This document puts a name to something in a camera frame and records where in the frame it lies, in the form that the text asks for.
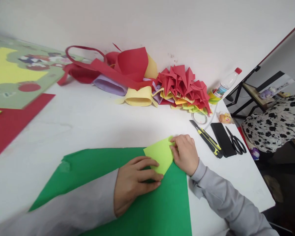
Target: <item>hand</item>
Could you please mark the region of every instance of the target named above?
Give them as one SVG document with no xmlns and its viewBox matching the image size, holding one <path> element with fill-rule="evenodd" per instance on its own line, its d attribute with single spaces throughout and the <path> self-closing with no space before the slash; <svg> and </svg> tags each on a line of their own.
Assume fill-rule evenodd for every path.
<svg viewBox="0 0 295 236">
<path fill-rule="evenodd" d="M 199 164 L 199 156 L 193 138 L 189 135 L 179 135 L 173 137 L 171 142 L 176 142 L 175 147 L 170 146 L 176 165 L 188 175 L 192 176 Z"/>
<path fill-rule="evenodd" d="M 120 167 L 114 192 L 116 217 L 122 216 L 138 196 L 151 192 L 161 185 L 160 181 L 164 176 L 152 169 L 142 170 L 147 166 L 159 166 L 159 164 L 150 157 L 139 156 Z M 142 183 L 148 179 L 153 179 L 155 182 Z"/>
</svg>

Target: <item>white wall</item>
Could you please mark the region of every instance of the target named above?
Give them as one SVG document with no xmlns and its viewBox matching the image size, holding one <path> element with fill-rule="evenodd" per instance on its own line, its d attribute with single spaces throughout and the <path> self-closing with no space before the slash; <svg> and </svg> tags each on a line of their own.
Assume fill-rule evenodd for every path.
<svg viewBox="0 0 295 236">
<path fill-rule="evenodd" d="M 258 87 L 279 70 L 288 74 L 295 80 L 295 31 L 261 64 L 261 69 L 258 72 L 255 72 L 246 83 Z M 294 95 L 295 82 L 283 91 Z M 250 99 L 250 97 L 247 97 L 248 94 L 244 89 L 241 90 L 240 96 L 241 97 L 238 99 L 238 103 L 229 107 L 231 112 L 237 110 L 241 105 Z M 226 104 L 230 103 L 226 99 L 224 99 L 224 101 Z M 252 103 L 239 114 L 248 115 L 254 105 L 255 103 Z"/>
<path fill-rule="evenodd" d="M 294 27 L 295 0 L 0 1 L 3 34 L 60 50 L 145 46 L 159 70 L 185 64 L 208 87 L 236 67 L 239 83 Z"/>
</svg>

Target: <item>black metal frame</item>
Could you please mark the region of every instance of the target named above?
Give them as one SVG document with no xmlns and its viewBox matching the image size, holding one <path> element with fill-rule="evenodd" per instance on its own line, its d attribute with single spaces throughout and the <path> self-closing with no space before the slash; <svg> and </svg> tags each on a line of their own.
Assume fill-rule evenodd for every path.
<svg viewBox="0 0 295 236">
<path fill-rule="evenodd" d="M 233 91 L 230 92 L 229 95 L 226 96 L 226 99 L 231 101 L 229 98 L 232 96 L 232 94 L 236 91 L 237 89 L 237 93 L 236 93 L 236 97 L 235 97 L 235 101 L 226 105 L 226 107 L 230 107 L 232 105 L 235 105 L 238 101 L 239 98 L 239 94 L 240 94 L 240 90 L 242 89 L 243 83 L 247 81 L 247 79 L 249 79 L 249 77 L 254 73 L 257 72 L 258 70 L 260 70 L 260 66 L 256 66 L 234 89 Z"/>
<path fill-rule="evenodd" d="M 244 105 L 242 105 L 240 108 L 238 108 L 234 113 L 231 113 L 230 115 L 233 117 L 233 118 L 237 118 L 237 119 L 246 119 L 247 118 L 247 116 L 243 116 L 243 115 L 237 115 L 237 113 L 239 113 L 242 109 L 244 109 L 245 107 L 247 107 L 250 103 L 252 103 L 252 102 L 255 102 L 257 105 L 255 105 L 252 109 L 251 109 L 251 111 L 249 112 L 249 115 L 248 116 L 250 116 L 253 112 L 254 112 L 254 110 L 257 108 L 257 107 L 259 107 L 262 111 L 266 111 L 266 109 L 264 109 L 264 107 L 258 102 L 258 100 L 257 99 L 255 99 L 253 96 L 252 96 L 252 94 L 250 93 L 250 91 L 248 91 L 246 88 L 245 88 L 245 86 L 243 86 L 243 83 L 241 84 L 241 87 L 243 87 L 244 88 L 244 90 L 246 90 L 246 92 L 248 93 L 248 95 L 251 97 L 251 99 L 248 101 L 248 102 L 246 102 Z"/>
</svg>

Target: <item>gray sleeve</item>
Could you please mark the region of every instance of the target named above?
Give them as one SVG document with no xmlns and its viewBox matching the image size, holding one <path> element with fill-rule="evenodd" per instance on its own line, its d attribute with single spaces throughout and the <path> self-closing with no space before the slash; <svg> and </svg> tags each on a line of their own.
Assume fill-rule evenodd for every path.
<svg viewBox="0 0 295 236">
<path fill-rule="evenodd" d="M 195 195 L 205 197 L 215 213 L 229 222 L 236 235 L 275 235 L 264 214 L 232 184 L 199 161 L 191 177 Z"/>
<path fill-rule="evenodd" d="M 0 224 L 0 236 L 74 236 L 116 219 L 118 169 Z"/>
</svg>

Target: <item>person's left hand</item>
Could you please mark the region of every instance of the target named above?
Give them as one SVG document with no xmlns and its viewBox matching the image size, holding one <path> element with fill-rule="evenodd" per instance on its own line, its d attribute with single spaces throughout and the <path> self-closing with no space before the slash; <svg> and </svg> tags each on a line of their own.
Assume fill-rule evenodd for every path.
<svg viewBox="0 0 295 236">
<path fill-rule="evenodd" d="M 138 196 L 151 192 L 161 185 L 160 181 L 164 176 L 152 169 L 142 170 L 147 166 L 159 166 L 159 164 L 150 157 L 139 156 L 120 167 L 114 192 L 116 217 L 122 216 Z M 155 182 L 143 183 L 148 179 L 153 179 Z"/>
</svg>

